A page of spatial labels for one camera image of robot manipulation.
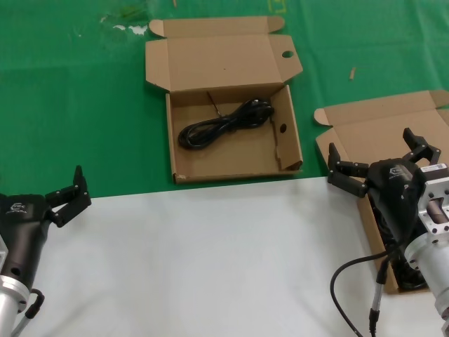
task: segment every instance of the white table surface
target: white table surface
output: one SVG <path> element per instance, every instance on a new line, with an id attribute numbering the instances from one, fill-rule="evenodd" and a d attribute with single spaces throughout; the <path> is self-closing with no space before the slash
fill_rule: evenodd
<path id="1" fill-rule="evenodd" d="M 52 226 L 22 337 L 353 336 L 329 281 L 369 253 L 354 197 L 324 178 L 94 199 Z M 368 336 L 374 268 L 337 297 Z M 430 293 L 384 296 L 379 337 L 440 336 Z"/>

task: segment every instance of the white stain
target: white stain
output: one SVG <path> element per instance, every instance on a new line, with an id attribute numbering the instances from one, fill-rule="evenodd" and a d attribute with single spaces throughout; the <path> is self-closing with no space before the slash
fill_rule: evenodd
<path id="1" fill-rule="evenodd" d="M 147 31 L 148 26 L 129 26 L 128 28 L 136 35 L 143 35 Z"/>

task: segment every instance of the green mat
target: green mat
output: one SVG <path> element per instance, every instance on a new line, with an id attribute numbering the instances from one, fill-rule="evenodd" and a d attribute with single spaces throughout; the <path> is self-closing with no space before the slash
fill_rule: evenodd
<path id="1" fill-rule="evenodd" d="M 298 178 L 326 173 L 316 108 L 449 88 L 445 0 L 2 0 L 0 192 L 69 185 L 76 164 L 94 197 L 218 185 L 172 183 L 164 92 L 145 83 L 145 41 L 155 37 L 114 26 L 270 14 L 286 19 L 281 33 L 304 67 L 290 82 Z"/>

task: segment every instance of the cardboard box wall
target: cardboard box wall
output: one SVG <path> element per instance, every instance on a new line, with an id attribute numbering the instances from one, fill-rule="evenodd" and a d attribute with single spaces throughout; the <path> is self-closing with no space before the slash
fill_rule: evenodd
<path id="1" fill-rule="evenodd" d="M 449 164 L 449 110 L 441 107 L 449 104 L 447 91 L 420 91 L 393 95 L 372 100 L 333 105 L 317 109 L 315 120 L 332 126 L 321 134 L 316 142 L 327 163 L 329 143 L 335 143 L 344 161 L 371 164 L 399 158 L 410 150 L 402 135 L 410 128 L 417 136 L 441 150 L 439 162 Z M 428 165 L 420 161 L 420 166 Z M 384 251 L 384 245 L 375 222 L 369 199 L 358 200 L 358 209 L 373 253 Z M 391 267 L 385 285 L 387 293 L 399 293 Z"/>
<path id="2" fill-rule="evenodd" d="M 164 37 L 145 50 L 146 79 L 166 89 L 168 141 L 176 183 L 278 176 L 302 164 L 290 89 L 284 84 L 302 71 L 290 36 L 270 34 L 281 17 L 153 20 L 150 30 Z M 179 146 L 181 130 L 232 113 L 253 98 L 275 109 L 263 126 L 227 133 L 203 150 Z"/>

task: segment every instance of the silver connector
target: silver connector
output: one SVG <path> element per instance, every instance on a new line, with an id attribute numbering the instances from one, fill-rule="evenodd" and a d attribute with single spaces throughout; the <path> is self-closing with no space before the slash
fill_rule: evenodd
<path id="1" fill-rule="evenodd" d="M 384 292 L 384 285 L 376 283 L 376 289 L 374 292 L 373 305 L 371 305 L 371 309 L 374 311 L 380 310 L 380 301 L 382 300 L 382 294 Z"/>

